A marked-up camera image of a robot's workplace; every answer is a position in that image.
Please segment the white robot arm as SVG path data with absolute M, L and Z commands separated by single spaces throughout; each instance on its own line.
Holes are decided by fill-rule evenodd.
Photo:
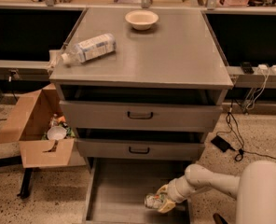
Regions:
M 215 189 L 236 200 L 236 224 L 276 224 L 276 163 L 254 161 L 240 176 L 214 173 L 191 164 L 185 174 L 158 190 L 161 213 L 174 209 L 191 195 Z

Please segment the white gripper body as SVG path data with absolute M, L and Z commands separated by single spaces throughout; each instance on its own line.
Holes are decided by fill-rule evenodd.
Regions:
M 182 203 L 195 191 L 184 175 L 170 181 L 167 188 L 168 197 L 176 203 Z

